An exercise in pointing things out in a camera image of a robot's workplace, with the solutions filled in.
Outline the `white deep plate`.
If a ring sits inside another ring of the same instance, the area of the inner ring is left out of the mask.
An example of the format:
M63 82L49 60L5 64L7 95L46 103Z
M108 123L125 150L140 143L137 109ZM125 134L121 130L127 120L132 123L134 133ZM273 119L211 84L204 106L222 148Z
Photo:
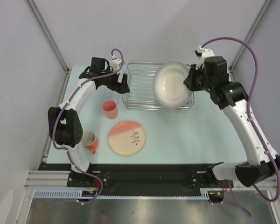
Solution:
M192 92L184 84L189 67L178 61L162 64L153 79L153 91L156 101L164 108L177 109L186 105Z

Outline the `pink tumbler cup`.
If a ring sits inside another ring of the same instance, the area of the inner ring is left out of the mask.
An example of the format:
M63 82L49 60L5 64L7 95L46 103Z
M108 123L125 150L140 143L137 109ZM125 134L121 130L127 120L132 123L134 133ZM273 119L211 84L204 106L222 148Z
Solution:
M103 111L109 119L115 119L118 115L117 104L113 100L107 100L102 105Z

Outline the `pink cream leaf plate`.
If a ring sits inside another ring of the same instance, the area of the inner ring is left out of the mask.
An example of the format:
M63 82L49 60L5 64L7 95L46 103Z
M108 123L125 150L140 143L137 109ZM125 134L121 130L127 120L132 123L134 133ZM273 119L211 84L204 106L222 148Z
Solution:
M123 121L116 124L109 132L108 143L111 150L120 156L134 156L145 146L146 132L135 121Z

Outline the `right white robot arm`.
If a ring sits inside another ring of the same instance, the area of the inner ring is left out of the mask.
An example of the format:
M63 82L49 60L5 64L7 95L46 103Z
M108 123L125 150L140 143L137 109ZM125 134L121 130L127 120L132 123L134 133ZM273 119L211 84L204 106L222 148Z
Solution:
M244 147L247 160L238 164L217 163L210 167L206 182L217 187L223 180L238 180L250 187L280 171L280 155L270 145L251 109L248 95L239 82L229 80L227 61L211 56L201 66L190 65L184 85L190 91L206 91L228 117Z

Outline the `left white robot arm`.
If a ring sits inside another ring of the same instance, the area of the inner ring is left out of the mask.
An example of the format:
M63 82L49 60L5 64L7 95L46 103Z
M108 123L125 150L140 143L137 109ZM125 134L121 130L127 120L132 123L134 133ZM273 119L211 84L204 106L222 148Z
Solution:
M83 136L79 113L100 86L106 86L119 94L130 91L127 75L123 75L121 82L118 81L123 64L124 60L115 56L112 56L110 62L104 58L92 58L91 65L79 75L78 83L70 96L58 107L50 107L48 110L49 136L53 146L66 152L72 170L79 172L78 182L85 187L93 183L94 175L88 172L90 162L83 150L77 148Z

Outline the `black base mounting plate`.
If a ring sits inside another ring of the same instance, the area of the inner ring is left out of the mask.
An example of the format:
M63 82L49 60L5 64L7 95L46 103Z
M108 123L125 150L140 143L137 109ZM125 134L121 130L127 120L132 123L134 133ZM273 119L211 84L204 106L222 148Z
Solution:
M200 196L202 188L224 191L232 183L218 181L210 164L91 164L88 173L103 183L102 196Z

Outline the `aluminium frame rail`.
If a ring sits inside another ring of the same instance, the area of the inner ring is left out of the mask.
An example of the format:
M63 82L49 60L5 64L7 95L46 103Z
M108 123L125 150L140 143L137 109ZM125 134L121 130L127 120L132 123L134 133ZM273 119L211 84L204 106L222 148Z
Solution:
M65 189L69 171L30 171L28 173L25 189Z

